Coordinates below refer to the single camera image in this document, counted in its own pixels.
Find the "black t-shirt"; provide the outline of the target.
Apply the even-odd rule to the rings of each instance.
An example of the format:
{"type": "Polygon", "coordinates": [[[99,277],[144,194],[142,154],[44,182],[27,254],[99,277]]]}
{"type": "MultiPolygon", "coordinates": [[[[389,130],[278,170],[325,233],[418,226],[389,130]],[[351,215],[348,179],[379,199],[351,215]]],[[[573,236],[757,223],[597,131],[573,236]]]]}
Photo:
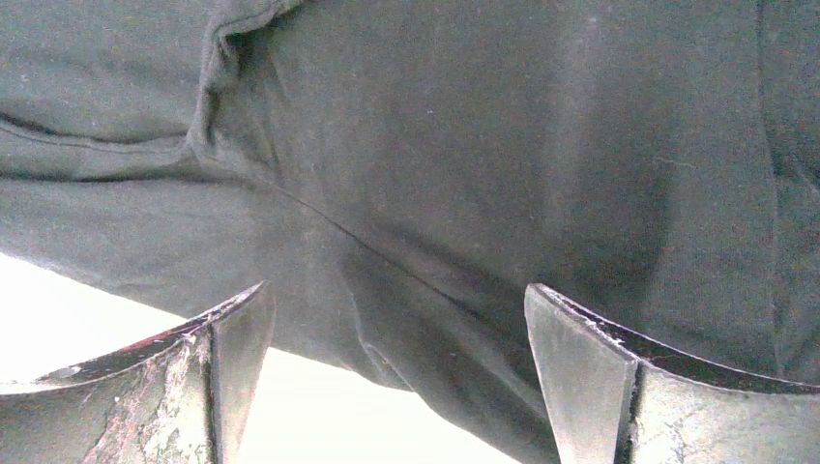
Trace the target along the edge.
{"type": "Polygon", "coordinates": [[[1,249],[558,457],[524,292],[819,381],[815,1],[5,1],[1,249]]]}

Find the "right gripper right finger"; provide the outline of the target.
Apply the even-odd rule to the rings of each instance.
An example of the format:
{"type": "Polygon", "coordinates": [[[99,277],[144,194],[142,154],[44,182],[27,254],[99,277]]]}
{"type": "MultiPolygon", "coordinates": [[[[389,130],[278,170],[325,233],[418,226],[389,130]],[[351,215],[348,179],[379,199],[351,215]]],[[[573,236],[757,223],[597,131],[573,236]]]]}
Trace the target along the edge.
{"type": "Polygon", "coordinates": [[[695,357],[532,284],[525,316],[564,463],[815,463],[819,390],[695,357]]]}

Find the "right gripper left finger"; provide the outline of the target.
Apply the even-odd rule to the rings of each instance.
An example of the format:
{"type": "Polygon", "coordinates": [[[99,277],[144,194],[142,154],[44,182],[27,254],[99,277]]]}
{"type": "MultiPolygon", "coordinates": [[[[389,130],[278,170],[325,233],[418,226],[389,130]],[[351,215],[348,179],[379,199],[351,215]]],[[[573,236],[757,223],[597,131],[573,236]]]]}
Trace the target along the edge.
{"type": "Polygon", "coordinates": [[[235,463],[274,329],[260,282],[184,323],[1,388],[5,463],[235,463]]]}

